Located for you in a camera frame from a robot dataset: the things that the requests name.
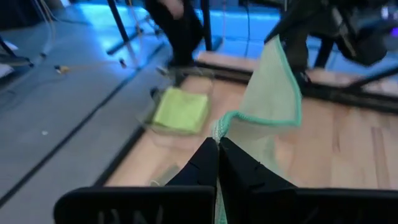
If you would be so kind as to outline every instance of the folded towel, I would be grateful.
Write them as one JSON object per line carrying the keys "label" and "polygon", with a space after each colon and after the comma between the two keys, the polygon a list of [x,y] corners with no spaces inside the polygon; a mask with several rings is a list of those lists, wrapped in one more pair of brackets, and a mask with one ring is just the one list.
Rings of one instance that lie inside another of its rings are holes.
{"label": "folded towel", "polygon": [[203,127],[209,107],[207,95],[170,87],[160,100],[152,124],[169,131],[197,134]]}

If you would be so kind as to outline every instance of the light green towel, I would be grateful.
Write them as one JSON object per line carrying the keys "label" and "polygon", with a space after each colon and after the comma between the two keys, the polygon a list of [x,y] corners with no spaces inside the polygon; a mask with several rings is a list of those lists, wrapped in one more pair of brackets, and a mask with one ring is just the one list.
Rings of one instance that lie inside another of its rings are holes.
{"label": "light green towel", "polygon": [[171,132],[197,134],[203,127],[208,111],[207,95],[170,87],[163,94],[152,122]]}
{"label": "light green towel", "polygon": [[[301,125],[301,93],[287,62],[279,37],[263,48],[243,100],[227,112],[213,129],[219,142],[224,136],[261,164],[283,177],[275,159],[274,136]],[[217,191],[217,224],[226,223],[221,191]]]}

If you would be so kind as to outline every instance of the teal cloth edge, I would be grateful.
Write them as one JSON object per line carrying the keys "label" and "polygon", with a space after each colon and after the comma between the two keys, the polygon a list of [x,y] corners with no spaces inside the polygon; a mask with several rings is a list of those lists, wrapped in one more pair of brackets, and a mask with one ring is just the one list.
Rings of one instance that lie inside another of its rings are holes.
{"label": "teal cloth edge", "polygon": [[[280,41],[277,42],[277,48],[279,49],[278,54],[281,57],[282,63],[284,65],[284,70],[293,86],[294,92],[295,92],[295,100],[296,102],[301,102],[302,99],[302,95],[301,95],[301,91],[299,88],[299,84],[297,84],[296,79],[293,75],[293,72],[290,69],[290,65],[287,61],[286,55],[283,54],[284,50],[282,48],[282,44],[280,43]],[[257,118],[254,116],[248,116],[246,114],[243,114],[241,112],[239,112],[238,110],[233,110],[233,111],[229,111],[227,112],[220,120],[220,122],[222,124],[225,124],[225,126],[221,127],[221,136],[225,136],[226,133],[229,130],[229,126],[231,125],[231,120],[233,118],[238,118],[241,120],[245,120],[245,121],[249,121],[249,122],[253,122],[253,123],[258,123],[258,124],[263,124],[263,125],[267,125],[267,126],[293,126],[293,127],[298,127],[301,125],[302,122],[302,105],[301,103],[296,103],[295,105],[295,109],[296,109],[296,117],[293,120],[269,120],[269,119],[261,119],[261,118]]]}

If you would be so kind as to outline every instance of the tripod leg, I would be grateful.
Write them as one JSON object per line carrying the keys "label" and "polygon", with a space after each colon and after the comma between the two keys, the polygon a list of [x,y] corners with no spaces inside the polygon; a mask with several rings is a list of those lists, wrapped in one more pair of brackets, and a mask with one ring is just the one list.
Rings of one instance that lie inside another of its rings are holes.
{"label": "tripod leg", "polygon": [[7,44],[5,43],[5,41],[2,39],[2,37],[0,36],[0,46],[7,52],[7,54],[9,54],[12,57],[17,57],[14,52],[7,46]]}
{"label": "tripod leg", "polygon": [[335,42],[332,40],[322,39],[321,48],[319,49],[317,60],[315,61],[315,67],[325,68],[334,44]]}
{"label": "tripod leg", "polygon": [[280,35],[281,39],[294,34],[297,31],[297,26],[302,26],[305,29],[307,22],[313,19],[312,15],[322,9],[322,4],[319,0],[295,0],[289,4],[289,9],[283,15],[278,24],[271,30],[264,43],[267,43],[272,38]]}
{"label": "tripod leg", "polygon": [[293,72],[303,72],[307,69],[307,37],[308,32],[300,30],[288,36],[284,41],[284,51]]}

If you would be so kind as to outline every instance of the black metal leg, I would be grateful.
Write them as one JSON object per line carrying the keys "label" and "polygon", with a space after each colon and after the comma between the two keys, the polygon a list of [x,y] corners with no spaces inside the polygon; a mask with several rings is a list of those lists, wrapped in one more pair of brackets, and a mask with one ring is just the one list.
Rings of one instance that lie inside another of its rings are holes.
{"label": "black metal leg", "polygon": [[361,88],[362,86],[369,84],[371,82],[375,82],[378,81],[382,78],[387,78],[393,75],[397,75],[398,74],[398,66],[390,68],[388,70],[385,70],[381,73],[375,74],[375,75],[370,75],[367,78],[358,80],[356,82],[353,82],[351,84],[349,84],[346,89],[354,89],[354,88]]}
{"label": "black metal leg", "polygon": [[326,63],[328,62],[334,44],[335,42],[333,40],[322,39],[321,48],[319,49],[318,57],[317,60],[315,61],[315,67],[317,68],[326,67]]}
{"label": "black metal leg", "polygon": [[118,8],[116,7],[115,1],[114,0],[107,0],[107,1],[109,4],[109,7],[111,8],[111,12],[112,12],[114,20],[116,22],[116,25],[118,26],[120,35],[123,38],[123,41],[128,42],[129,36],[127,35],[126,29],[124,28],[123,21],[120,17],[120,14],[119,14]]}
{"label": "black metal leg", "polygon": [[2,37],[0,36],[0,46],[9,54],[11,57],[17,57],[14,52],[7,46],[7,44],[4,42]]}
{"label": "black metal leg", "polygon": [[203,13],[203,30],[205,31],[206,50],[213,50],[213,46],[211,43],[209,0],[201,0],[200,4],[201,4],[201,11]]}
{"label": "black metal leg", "polygon": [[109,8],[111,8],[112,15],[114,17],[114,20],[116,22],[116,25],[118,26],[120,35],[122,36],[123,41],[120,43],[115,44],[115,46],[111,47],[109,50],[106,51],[108,55],[112,55],[116,53],[118,50],[120,50],[123,46],[125,46],[126,43],[130,42],[132,39],[136,38],[138,36],[137,32],[132,33],[131,35],[127,35],[126,29],[124,28],[123,21],[120,17],[119,11],[116,7],[116,3],[114,0],[107,0],[109,4]]}

